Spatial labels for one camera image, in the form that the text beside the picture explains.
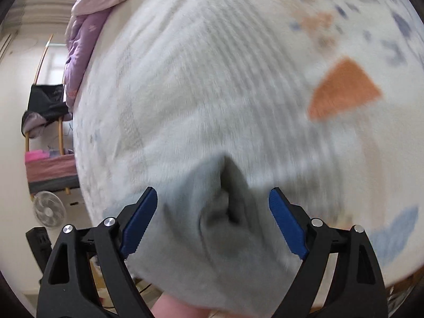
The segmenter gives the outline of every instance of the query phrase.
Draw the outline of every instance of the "white fan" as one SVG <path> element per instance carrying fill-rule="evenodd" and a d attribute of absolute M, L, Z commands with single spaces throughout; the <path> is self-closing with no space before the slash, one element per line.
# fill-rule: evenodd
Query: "white fan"
<path fill-rule="evenodd" d="M 40 191 L 34 195 L 34 213 L 45 227 L 60 227 L 66 219 L 66 209 L 62 201 L 50 191 Z"/>

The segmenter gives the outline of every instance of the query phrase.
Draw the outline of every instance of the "bed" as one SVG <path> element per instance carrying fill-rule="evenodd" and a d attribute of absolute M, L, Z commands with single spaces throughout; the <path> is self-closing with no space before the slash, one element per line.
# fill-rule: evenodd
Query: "bed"
<path fill-rule="evenodd" d="M 159 213 L 130 270 L 194 305 L 269 316 L 300 265 L 268 209 L 279 186 L 331 226 L 360 223 L 386 285 L 405 279 L 424 264 L 423 35 L 408 0 L 116 6 L 74 105 L 78 175 L 94 224 L 154 187 Z M 199 220 L 186 217 L 192 207 L 169 203 L 175 183 L 189 186 L 205 161 L 221 171 L 222 159 L 240 170 L 254 201 L 243 207 L 247 246 L 204 261 Z M 179 219 L 192 229 L 177 229 Z M 253 246 L 265 256 L 240 255 Z"/>

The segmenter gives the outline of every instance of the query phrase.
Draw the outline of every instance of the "black cloth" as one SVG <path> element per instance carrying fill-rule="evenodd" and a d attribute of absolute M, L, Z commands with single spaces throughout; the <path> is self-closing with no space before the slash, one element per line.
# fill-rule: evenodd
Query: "black cloth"
<path fill-rule="evenodd" d="M 26 132 L 29 132 L 31 138 L 37 137 L 41 134 L 40 127 L 42 130 L 60 117 L 68 115 L 69 110 L 63 101 L 63 96 L 64 86 L 62 84 L 32 85 L 28 109 L 22 116 L 22 134 L 25 135 Z"/>

